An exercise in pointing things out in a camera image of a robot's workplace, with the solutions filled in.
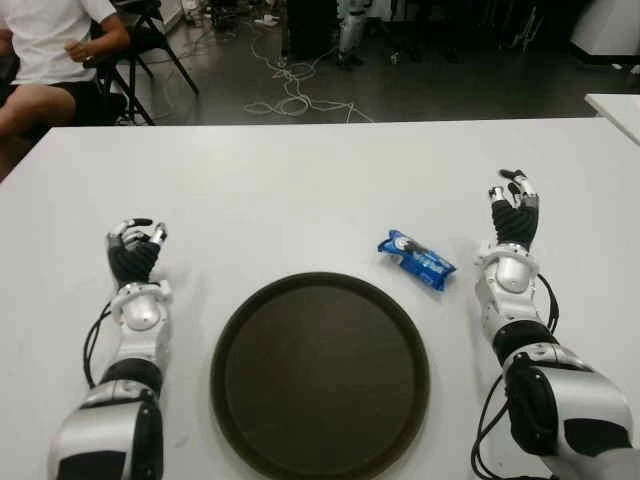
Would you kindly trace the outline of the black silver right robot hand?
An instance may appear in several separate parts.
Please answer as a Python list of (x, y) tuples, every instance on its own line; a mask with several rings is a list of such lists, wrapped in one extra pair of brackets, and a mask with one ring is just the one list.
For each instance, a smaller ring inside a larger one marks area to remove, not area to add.
[(529, 251), (539, 223), (540, 198), (528, 176), (520, 169), (500, 169), (506, 188), (488, 191), (491, 218), (499, 244), (517, 244)]

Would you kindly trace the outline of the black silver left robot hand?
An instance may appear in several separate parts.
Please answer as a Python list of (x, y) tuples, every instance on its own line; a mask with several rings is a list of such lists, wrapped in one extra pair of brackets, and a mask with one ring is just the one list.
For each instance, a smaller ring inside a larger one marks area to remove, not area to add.
[(107, 233), (107, 260), (117, 289), (149, 282), (167, 236), (165, 223), (148, 218), (122, 220)]

